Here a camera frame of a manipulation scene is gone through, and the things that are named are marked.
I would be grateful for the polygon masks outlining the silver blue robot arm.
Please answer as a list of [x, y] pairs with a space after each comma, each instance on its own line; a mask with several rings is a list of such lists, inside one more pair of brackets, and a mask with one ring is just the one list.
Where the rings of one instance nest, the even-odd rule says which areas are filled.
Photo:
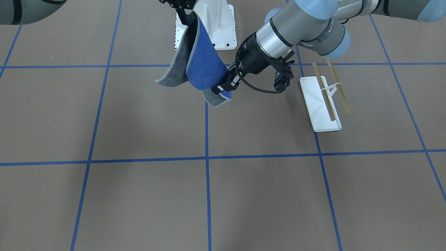
[[51, 16], [66, 0], [1, 0], [0, 24], [32, 24]]
[[244, 76], [261, 73], [269, 66], [277, 71], [272, 93], [283, 92], [293, 78], [290, 57], [295, 45], [326, 59], [343, 55], [351, 37], [342, 20], [377, 14], [435, 22], [445, 16], [444, 0], [290, 0], [269, 12], [263, 26], [245, 39], [226, 68], [194, 11], [196, 0], [168, 3], [187, 27], [172, 64], [157, 83], [177, 87], [190, 82], [203, 94], [224, 99], [229, 99]]

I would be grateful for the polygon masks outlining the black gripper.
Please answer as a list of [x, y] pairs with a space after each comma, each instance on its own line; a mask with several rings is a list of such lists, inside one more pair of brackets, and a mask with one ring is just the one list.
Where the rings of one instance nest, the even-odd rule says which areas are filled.
[[160, 0], [160, 2], [174, 8], [183, 25], [190, 26], [196, 21], [193, 9], [198, 0]]
[[261, 48], [257, 34], [252, 33], [239, 46], [236, 51], [234, 62], [228, 68], [228, 72], [211, 88], [218, 95], [221, 92], [232, 92], [239, 86], [239, 75], [259, 74], [271, 65], [273, 58], [269, 57]]

